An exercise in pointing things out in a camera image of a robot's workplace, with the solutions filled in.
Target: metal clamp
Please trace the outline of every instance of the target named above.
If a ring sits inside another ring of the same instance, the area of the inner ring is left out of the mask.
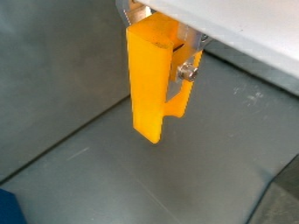
[[[117,8],[126,27],[138,23],[153,14],[150,7],[137,0],[117,0]]]

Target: blue object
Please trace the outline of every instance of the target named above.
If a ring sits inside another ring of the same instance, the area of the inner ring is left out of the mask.
[[[0,223],[26,224],[25,215],[13,193],[0,189]]]

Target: screw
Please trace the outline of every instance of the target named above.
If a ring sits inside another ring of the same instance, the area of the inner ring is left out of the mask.
[[[201,42],[205,42],[208,39],[209,39],[209,35],[208,34],[202,34],[202,36],[201,36]]]
[[[198,75],[198,68],[193,64],[184,64],[178,67],[178,76],[181,79],[194,82]]]

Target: gray metal surface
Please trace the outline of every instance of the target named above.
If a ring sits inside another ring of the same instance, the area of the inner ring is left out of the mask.
[[[258,59],[252,58],[244,52],[240,52],[220,41],[214,40],[205,50],[233,63],[237,67],[245,69],[257,77],[272,82],[286,91],[299,96],[299,79],[297,79],[292,74],[282,72]]]
[[[249,224],[299,223],[299,156],[266,189]]]
[[[154,145],[126,101],[2,187],[29,223],[246,223],[299,152],[299,101],[210,55]]]
[[[113,1],[0,2],[0,180],[129,95]]]

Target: yellow bracket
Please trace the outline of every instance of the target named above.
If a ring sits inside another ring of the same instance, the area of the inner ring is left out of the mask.
[[[129,69],[134,126],[156,144],[161,140],[165,116],[182,117],[193,91],[193,82],[182,81],[180,94],[166,101],[180,22],[157,12],[127,28]],[[198,67],[202,52],[196,54]]]

